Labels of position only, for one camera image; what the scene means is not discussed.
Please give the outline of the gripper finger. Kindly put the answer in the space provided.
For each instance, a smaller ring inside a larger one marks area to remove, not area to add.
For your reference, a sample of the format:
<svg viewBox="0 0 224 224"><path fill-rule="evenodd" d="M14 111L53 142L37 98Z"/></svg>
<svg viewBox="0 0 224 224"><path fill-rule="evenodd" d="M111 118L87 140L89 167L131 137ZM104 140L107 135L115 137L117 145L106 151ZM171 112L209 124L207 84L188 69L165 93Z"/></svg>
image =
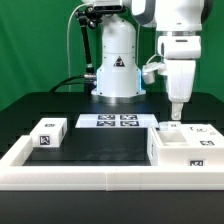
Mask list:
<svg viewBox="0 0 224 224"><path fill-rule="evenodd" d="M172 103L171 118L173 120L180 120L182 115L183 104L182 103Z"/></svg>

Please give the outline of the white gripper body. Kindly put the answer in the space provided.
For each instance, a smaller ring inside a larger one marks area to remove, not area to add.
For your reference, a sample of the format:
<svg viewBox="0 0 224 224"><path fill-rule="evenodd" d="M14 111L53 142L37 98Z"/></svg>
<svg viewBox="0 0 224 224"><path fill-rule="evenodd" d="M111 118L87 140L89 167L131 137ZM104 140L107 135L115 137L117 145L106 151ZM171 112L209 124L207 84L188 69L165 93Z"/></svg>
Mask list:
<svg viewBox="0 0 224 224"><path fill-rule="evenodd" d="M188 102L196 70L196 60L201 56L200 36L160 36L158 54L163 58L167 76L167 93L174 103Z"/></svg>

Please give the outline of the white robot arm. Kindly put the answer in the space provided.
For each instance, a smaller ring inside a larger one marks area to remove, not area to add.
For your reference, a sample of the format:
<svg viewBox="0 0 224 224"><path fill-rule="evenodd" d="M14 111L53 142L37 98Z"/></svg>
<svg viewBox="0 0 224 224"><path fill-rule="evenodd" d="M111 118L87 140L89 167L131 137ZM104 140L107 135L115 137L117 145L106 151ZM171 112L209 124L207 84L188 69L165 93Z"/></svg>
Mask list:
<svg viewBox="0 0 224 224"><path fill-rule="evenodd" d="M172 103L171 118L179 120L183 104L193 88L196 60L201 56L198 32L213 7L213 0L82 0L91 25L102 24L102 64L97 70L95 99L130 102L145 94L143 83L155 81L156 73L166 77ZM156 29L155 54L142 68L136 65L136 31L119 15L130 9L135 21Z"/></svg>

